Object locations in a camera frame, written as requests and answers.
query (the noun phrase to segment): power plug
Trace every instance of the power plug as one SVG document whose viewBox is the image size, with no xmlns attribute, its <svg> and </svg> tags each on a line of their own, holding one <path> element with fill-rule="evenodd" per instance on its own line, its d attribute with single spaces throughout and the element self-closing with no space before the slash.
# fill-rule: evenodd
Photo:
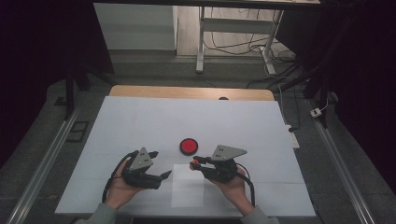
<svg viewBox="0 0 396 224">
<path fill-rule="evenodd" d="M 311 110 L 311 115 L 314 118 L 317 118 L 321 115 L 321 111 L 319 110 L 319 108 L 313 109 Z"/>
</svg>

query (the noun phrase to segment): red button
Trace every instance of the red button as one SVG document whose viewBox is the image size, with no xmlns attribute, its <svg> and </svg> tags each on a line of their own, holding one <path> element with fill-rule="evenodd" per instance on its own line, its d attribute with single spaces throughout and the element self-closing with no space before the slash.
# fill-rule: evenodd
<svg viewBox="0 0 396 224">
<path fill-rule="evenodd" d="M 195 154 L 197 150 L 198 143 L 192 138 L 186 138 L 180 143 L 180 151 L 186 156 Z"/>
</svg>

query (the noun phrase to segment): gray sleeve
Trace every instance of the gray sleeve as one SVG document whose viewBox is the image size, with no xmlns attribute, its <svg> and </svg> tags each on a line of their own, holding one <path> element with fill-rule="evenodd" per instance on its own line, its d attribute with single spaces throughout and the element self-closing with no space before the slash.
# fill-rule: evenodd
<svg viewBox="0 0 396 224">
<path fill-rule="evenodd" d="M 116 220 L 117 210 L 104 204 L 99 203 L 96 211 L 88 220 L 79 220 L 76 224 L 111 224 Z"/>
<path fill-rule="evenodd" d="M 279 224 L 276 217 L 268 217 L 256 206 L 250 214 L 241 218 L 243 224 Z"/>
</svg>

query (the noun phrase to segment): white table surface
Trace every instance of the white table surface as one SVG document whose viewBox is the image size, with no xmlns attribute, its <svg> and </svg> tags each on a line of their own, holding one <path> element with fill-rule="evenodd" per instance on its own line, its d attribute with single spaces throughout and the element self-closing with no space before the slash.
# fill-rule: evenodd
<svg viewBox="0 0 396 224">
<path fill-rule="evenodd" d="M 122 157 L 145 147 L 159 152 L 148 174 L 173 173 L 159 189 L 139 192 L 120 212 L 135 217 L 240 217 L 216 186 L 188 168 L 192 156 L 179 151 L 188 137 L 199 144 L 197 156 L 211 156 L 217 145 L 247 150 L 235 161 L 250 172 L 256 204 L 267 216 L 315 215 L 277 102 L 114 96 L 104 100 L 55 213 L 91 214 Z"/>
</svg>

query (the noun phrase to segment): table leg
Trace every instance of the table leg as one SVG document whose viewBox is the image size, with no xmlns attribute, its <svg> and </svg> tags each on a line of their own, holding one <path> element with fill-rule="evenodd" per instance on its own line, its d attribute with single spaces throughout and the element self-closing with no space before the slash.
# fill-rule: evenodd
<svg viewBox="0 0 396 224">
<path fill-rule="evenodd" d="M 271 62 L 271 57 L 269 56 L 269 52 L 271 50 L 271 46 L 273 44 L 275 34 L 277 31 L 277 27 L 279 26 L 280 18 L 282 17 L 283 10 L 277 10 L 274 18 L 274 23 L 271 28 L 271 32 L 268 36 L 267 43 L 265 44 L 265 48 L 261 47 L 262 50 L 262 57 L 264 58 L 265 61 L 265 66 L 267 68 L 268 74 L 269 75 L 274 75 L 276 74 L 274 65 Z"/>
<path fill-rule="evenodd" d="M 197 54 L 196 73 L 204 72 L 204 26 L 205 26 L 205 7 L 201 7 L 201 16 L 199 20 L 199 43 Z"/>
</svg>

